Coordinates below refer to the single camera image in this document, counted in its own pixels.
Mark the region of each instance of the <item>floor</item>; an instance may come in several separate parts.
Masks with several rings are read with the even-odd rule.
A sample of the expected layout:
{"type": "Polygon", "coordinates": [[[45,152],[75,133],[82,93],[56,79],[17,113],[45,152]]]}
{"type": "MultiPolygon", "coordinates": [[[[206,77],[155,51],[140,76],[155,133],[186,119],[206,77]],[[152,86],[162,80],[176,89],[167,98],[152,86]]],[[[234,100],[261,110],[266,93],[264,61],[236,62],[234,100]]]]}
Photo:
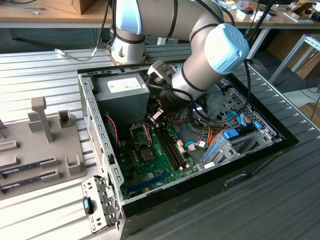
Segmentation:
{"type": "MultiPolygon", "coordinates": [[[[12,40],[8,29],[0,28],[0,53],[23,53],[23,52],[40,52],[52,51],[54,49],[73,50],[73,49],[88,49],[94,48],[98,29],[92,28],[34,28],[34,29],[16,29],[16,34],[19,37],[17,40],[12,40]]],[[[110,39],[108,29],[105,29],[102,35],[104,42],[110,39]]],[[[148,37],[147,43],[154,45],[157,43],[157,38],[148,37]]],[[[268,79],[280,65],[280,61],[268,52],[257,52],[255,59],[259,60],[267,71],[261,73],[268,79]]],[[[276,81],[275,85],[285,80],[278,86],[282,93],[306,89],[306,80],[301,79],[295,73],[293,74],[289,68],[286,68],[281,76],[276,81]]],[[[319,85],[320,76],[309,79],[309,86],[319,85]]]]}

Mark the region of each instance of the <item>wooden table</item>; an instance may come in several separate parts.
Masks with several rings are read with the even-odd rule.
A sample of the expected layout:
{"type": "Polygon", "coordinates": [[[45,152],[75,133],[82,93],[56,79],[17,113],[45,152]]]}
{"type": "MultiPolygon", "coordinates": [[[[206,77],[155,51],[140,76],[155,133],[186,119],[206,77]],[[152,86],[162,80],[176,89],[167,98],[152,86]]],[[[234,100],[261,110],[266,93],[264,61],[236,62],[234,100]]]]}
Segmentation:
{"type": "MultiPolygon", "coordinates": [[[[43,7],[42,2],[38,0],[23,7],[43,7]]],[[[37,15],[0,1],[0,28],[100,28],[106,0],[96,0],[82,15],[47,6],[45,8],[47,10],[39,10],[40,14],[37,15]]],[[[109,28],[111,22],[112,10],[109,8],[104,27],[109,28]]]]}
{"type": "MultiPolygon", "coordinates": [[[[41,7],[42,0],[26,4],[28,7],[41,7]]],[[[39,15],[31,12],[20,10],[10,3],[0,1],[0,28],[11,29],[11,35],[14,35],[14,28],[100,28],[105,12],[105,0],[97,0],[84,14],[79,15],[50,7],[47,10],[40,11],[39,15]]],[[[251,6],[255,9],[257,3],[251,1],[251,6]]],[[[256,38],[248,58],[253,58],[258,48],[268,35],[271,29],[320,29],[320,22],[295,23],[284,16],[285,10],[276,10],[277,16],[272,16],[270,20],[263,21],[260,28],[262,31],[256,38]]],[[[231,11],[235,25],[239,29],[248,29],[252,20],[249,18],[242,19],[235,10],[231,11]]],[[[224,19],[230,23],[229,17],[224,14],[224,19]]],[[[112,11],[109,9],[105,28],[110,27],[112,21],[112,11]]],[[[158,44],[164,44],[165,38],[159,38],[158,44]]]]}

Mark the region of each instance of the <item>cardboard box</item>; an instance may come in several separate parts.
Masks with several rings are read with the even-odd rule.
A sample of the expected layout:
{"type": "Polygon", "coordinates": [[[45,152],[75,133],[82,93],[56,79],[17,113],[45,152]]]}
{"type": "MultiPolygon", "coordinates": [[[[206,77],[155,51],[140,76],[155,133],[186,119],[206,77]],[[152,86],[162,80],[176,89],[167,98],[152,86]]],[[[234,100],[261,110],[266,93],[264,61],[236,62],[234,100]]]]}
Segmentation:
{"type": "Polygon", "coordinates": [[[290,9],[288,11],[288,14],[290,15],[291,18],[295,20],[303,20],[303,19],[309,19],[309,15],[305,14],[305,11],[313,7],[312,2],[305,2],[302,4],[299,4],[293,9],[290,9]]]}
{"type": "MultiPolygon", "coordinates": [[[[303,112],[308,118],[311,118],[312,113],[314,112],[316,103],[315,102],[309,102],[303,106],[300,107],[301,112],[303,112]]],[[[320,127],[320,103],[317,104],[317,107],[315,109],[312,121],[320,127]]]]}
{"type": "Polygon", "coordinates": [[[62,11],[83,14],[96,0],[43,0],[42,5],[62,11]]]}
{"type": "MultiPolygon", "coordinates": [[[[303,34],[320,34],[320,29],[280,29],[279,33],[272,40],[267,50],[282,62],[288,56],[289,52],[297,44],[303,34]]],[[[309,44],[304,44],[301,47],[301,49],[289,62],[288,67],[290,69],[297,63],[297,61],[303,56],[309,47],[309,44]]],[[[299,70],[297,74],[302,79],[305,79],[314,69],[310,77],[315,77],[317,74],[319,74],[318,69],[316,69],[317,67],[319,68],[319,65],[316,66],[318,60],[320,60],[320,52],[316,53],[313,58],[305,63],[303,69],[299,70]]]]}

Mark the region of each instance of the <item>green motherboard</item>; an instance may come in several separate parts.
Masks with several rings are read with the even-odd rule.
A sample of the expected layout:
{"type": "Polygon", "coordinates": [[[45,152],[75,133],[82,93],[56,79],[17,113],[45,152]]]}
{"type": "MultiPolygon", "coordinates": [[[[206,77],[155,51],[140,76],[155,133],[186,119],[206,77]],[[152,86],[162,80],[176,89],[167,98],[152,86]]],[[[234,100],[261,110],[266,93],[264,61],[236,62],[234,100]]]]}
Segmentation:
{"type": "Polygon", "coordinates": [[[129,199],[172,183],[198,172],[196,162],[188,152],[181,153],[177,141],[180,140],[175,127],[169,123],[159,128],[149,128],[150,144],[137,148],[137,141],[146,141],[142,132],[120,137],[121,146],[117,159],[124,177],[121,191],[124,199],[129,199]]]}

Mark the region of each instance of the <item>ridged metal surface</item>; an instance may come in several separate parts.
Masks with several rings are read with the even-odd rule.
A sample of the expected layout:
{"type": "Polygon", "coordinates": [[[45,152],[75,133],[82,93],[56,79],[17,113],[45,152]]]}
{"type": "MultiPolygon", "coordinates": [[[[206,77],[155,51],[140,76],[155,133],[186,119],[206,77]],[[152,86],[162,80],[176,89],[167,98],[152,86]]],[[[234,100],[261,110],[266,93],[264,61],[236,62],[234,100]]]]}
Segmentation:
{"type": "MultiPolygon", "coordinates": [[[[167,61],[191,53],[188,45],[150,46],[147,51],[167,61]]],[[[68,52],[90,55],[90,50],[68,52]]],[[[0,201],[1,239],[118,239],[114,228],[91,235],[80,186],[98,171],[82,118],[76,70],[109,65],[105,50],[86,63],[54,52],[0,55],[0,119],[25,121],[30,97],[46,97],[47,115],[69,109],[77,118],[87,167],[83,178],[0,201]]],[[[234,74],[246,82],[243,66],[234,74]]],[[[320,132],[253,70],[251,78],[252,92],[300,143],[251,179],[129,239],[318,239],[320,132]]]]}

